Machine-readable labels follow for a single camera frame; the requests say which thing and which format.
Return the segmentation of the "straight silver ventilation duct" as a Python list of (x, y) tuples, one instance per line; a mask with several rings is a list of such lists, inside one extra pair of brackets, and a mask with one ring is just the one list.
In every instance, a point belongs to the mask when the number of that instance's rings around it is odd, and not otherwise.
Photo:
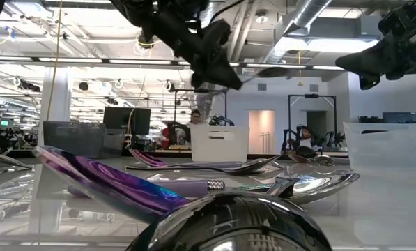
[(211, 83), (203, 83), (199, 88), (194, 89), (193, 94), (197, 104), (197, 109), (201, 112), (210, 112), (213, 98), (219, 94), (224, 94), (226, 88)]

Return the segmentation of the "black metal frame stand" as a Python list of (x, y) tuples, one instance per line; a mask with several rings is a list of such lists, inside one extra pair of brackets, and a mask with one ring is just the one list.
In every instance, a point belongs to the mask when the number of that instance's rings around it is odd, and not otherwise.
[(329, 95), (319, 95), (317, 93), (308, 93), (308, 94), (289, 94), (288, 95), (288, 129), (292, 129), (292, 124), (291, 124), (291, 108), (292, 106), (294, 106), (294, 104), (296, 104), (296, 102), (300, 99), (300, 98), (306, 98), (306, 99), (319, 99), (322, 98), (324, 99), (324, 101), (328, 102), (329, 105), (333, 108), (333, 131), (334, 132), (338, 132), (337, 131), (337, 98), (336, 96), (329, 96)]

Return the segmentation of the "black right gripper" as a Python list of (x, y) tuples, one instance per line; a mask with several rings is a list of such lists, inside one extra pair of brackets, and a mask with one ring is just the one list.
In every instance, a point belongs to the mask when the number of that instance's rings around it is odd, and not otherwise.
[(386, 36), (373, 47), (339, 57), (335, 65), (359, 74), (360, 88), (368, 90), (378, 85), (382, 77), (398, 80), (416, 75), (416, 44), (398, 43)]

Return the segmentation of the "white plastic bin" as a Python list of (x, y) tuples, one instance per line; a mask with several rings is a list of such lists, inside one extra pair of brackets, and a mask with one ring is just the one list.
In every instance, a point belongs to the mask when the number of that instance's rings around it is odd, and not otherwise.
[(249, 128), (227, 125), (192, 125), (192, 161), (245, 162), (249, 150)]

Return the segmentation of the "seated person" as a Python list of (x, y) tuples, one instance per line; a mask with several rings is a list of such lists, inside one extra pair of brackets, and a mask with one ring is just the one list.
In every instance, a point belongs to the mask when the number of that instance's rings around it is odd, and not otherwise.
[(308, 127), (302, 127), (300, 129), (300, 140), (299, 140), (300, 146), (305, 146), (309, 148), (313, 148), (314, 146), (314, 137)]

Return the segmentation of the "black computer monitor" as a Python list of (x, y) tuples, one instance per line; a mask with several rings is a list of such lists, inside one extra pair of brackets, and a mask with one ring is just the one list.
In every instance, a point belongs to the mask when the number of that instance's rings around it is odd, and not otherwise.
[(106, 129), (129, 130), (131, 135), (148, 135), (151, 110), (131, 107), (106, 107), (103, 123)]

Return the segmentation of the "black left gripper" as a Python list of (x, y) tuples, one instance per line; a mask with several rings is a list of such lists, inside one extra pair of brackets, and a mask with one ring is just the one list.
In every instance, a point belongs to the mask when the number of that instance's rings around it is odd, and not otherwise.
[(186, 60), (194, 70), (204, 70), (202, 75), (194, 72), (191, 85), (199, 88), (204, 80), (229, 89), (239, 90), (242, 81), (228, 62), (222, 45), (231, 33), (230, 25), (218, 20), (201, 30), (191, 33), (185, 22), (173, 13), (160, 13), (152, 19), (152, 30), (168, 45), (177, 57)]

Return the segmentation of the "silver cutlery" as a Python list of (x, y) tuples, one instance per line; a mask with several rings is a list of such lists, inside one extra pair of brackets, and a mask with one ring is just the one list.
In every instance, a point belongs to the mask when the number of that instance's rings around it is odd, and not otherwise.
[(28, 169), (32, 170), (33, 167), (27, 165), (19, 160), (11, 158), (7, 155), (0, 154), (0, 169), (9, 169), (9, 168), (16, 168), (16, 169)]

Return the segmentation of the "chrome dome foreground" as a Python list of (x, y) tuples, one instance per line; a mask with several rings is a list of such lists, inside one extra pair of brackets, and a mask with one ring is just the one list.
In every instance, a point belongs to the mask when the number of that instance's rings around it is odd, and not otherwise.
[(285, 199), (295, 182), (277, 178), (265, 193), (195, 199), (150, 224), (125, 251), (332, 251), (312, 217)]

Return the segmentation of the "white pillar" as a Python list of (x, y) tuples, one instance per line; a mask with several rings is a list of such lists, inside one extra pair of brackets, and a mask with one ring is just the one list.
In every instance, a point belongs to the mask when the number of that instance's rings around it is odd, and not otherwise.
[(38, 145), (44, 144), (44, 121), (70, 120), (72, 86), (71, 69), (45, 67), (40, 101)]

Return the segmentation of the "slanted silver ventilation duct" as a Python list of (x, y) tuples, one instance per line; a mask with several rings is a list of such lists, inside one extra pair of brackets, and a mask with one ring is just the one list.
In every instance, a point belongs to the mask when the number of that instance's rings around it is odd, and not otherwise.
[(283, 16), (273, 31), (273, 45), (262, 63), (279, 63), (288, 51), (302, 50), (304, 42), (289, 38), (290, 33), (309, 35), (311, 24), (333, 0), (298, 0), (295, 9)]

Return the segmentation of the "iridescent rainbow spoon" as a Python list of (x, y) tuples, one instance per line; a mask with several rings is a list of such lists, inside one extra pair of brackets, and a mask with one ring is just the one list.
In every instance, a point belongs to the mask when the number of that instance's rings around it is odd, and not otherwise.
[(169, 164), (166, 163), (164, 161), (161, 161), (157, 158), (152, 157), (151, 155), (140, 151), (140, 150), (136, 150), (136, 149), (130, 149), (129, 152), (139, 161), (142, 162), (143, 164), (145, 164), (148, 167), (151, 168), (165, 168), (165, 169), (190, 169), (190, 168), (195, 168), (195, 169), (211, 169), (211, 170), (220, 170), (220, 171), (225, 171), (227, 169), (238, 169), (240, 167), (233, 167), (233, 168), (216, 168), (216, 167), (167, 167), (167, 165), (173, 165), (173, 164)]
[(37, 146), (33, 154), (86, 196), (148, 224), (190, 202), (145, 179), (53, 146)]

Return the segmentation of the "clear plastic bin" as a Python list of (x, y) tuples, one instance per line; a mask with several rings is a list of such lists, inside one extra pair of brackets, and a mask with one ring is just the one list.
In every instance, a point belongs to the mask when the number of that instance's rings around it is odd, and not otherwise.
[(344, 123), (352, 168), (416, 174), (416, 123)]

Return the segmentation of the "red black office chair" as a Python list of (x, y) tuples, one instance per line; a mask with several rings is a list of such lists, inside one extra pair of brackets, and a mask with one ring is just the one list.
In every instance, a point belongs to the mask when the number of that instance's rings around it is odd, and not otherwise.
[(171, 145), (181, 145), (191, 142), (190, 127), (176, 121), (164, 121), (162, 130), (162, 145), (169, 148)]

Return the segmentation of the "dark flat screen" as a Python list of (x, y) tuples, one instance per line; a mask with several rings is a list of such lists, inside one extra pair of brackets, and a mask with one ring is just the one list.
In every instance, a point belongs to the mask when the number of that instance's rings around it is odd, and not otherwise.
[(383, 112), (385, 123), (416, 123), (415, 112)]

